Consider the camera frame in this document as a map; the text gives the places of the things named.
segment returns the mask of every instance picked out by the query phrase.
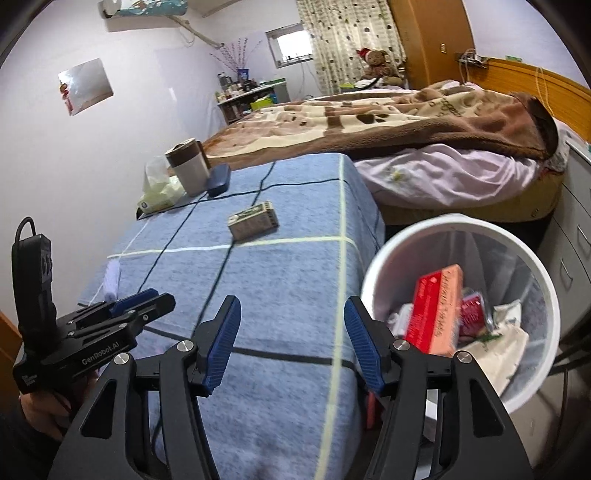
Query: red hat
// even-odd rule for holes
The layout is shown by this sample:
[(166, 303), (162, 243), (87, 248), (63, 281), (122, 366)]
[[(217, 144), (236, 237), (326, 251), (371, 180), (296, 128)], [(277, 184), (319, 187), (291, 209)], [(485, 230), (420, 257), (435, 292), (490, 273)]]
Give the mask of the red hat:
[(357, 55), (359, 55), (362, 59), (365, 60), (365, 56), (371, 51), (370, 48), (363, 47), (361, 50), (357, 51)]

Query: drawer handle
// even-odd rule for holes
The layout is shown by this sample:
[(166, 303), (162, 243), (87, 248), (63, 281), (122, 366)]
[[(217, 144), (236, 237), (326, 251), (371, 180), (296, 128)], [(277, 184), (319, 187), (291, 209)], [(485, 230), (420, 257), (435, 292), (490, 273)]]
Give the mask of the drawer handle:
[(565, 264), (564, 264), (564, 260), (562, 260), (562, 258), (560, 259), (560, 266), (561, 266), (562, 268), (564, 268), (564, 271), (566, 272), (566, 276), (567, 276), (568, 278), (570, 278), (570, 281), (573, 281), (573, 280), (574, 280), (574, 278), (570, 276), (570, 273), (569, 273), (569, 271), (566, 269), (566, 266), (565, 266)]
[(589, 245), (591, 245), (591, 242), (590, 242), (590, 241), (589, 241), (589, 239), (587, 238), (587, 235), (585, 235), (585, 234), (583, 233), (583, 231), (581, 230), (581, 226), (580, 226), (580, 225), (577, 225), (577, 230), (579, 231), (579, 233), (580, 233), (581, 235), (583, 235), (583, 238), (585, 239), (585, 241), (586, 241), (586, 242), (587, 242)]

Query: trash can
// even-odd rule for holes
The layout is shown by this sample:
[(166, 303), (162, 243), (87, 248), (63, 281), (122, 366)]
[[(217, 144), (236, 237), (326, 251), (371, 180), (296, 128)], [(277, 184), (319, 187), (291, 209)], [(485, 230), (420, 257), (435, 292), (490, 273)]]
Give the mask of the trash can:
[[(361, 299), (372, 318), (385, 321), (394, 309), (413, 301), (419, 277), (453, 264), (464, 272), (464, 287), (482, 292), (490, 307), (521, 300), (521, 327), (529, 340), (501, 395), (512, 413), (541, 387), (560, 336), (558, 297), (550, 276), (515, 235), (455, 213), (416, 223), (378, 252), (363, 281)], [(436, 392), (427, 395), (426, 416), (437, 418)]]

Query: teddy bear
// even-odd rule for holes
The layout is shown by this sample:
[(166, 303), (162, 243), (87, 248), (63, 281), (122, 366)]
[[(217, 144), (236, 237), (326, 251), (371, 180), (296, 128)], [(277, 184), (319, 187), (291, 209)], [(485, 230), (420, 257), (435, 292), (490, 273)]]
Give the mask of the teddy bear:
[(370, 50), (362, 48), (357, 54), (365, 60), (368, 66), (365, 68), (362, 80), (382, 78), (384, 85), (402, 86), (402, 78), (396, 65), (390, 62), (390, 55), (385, 50)]

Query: bottle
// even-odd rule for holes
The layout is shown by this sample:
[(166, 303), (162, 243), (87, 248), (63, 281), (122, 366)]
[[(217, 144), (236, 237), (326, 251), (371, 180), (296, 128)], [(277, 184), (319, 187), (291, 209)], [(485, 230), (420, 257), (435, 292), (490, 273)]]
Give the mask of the bottle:
[(166, 158), (190, 197), (205, 192), (209, 162), (201, 142), (189, 138), (167, 151)]

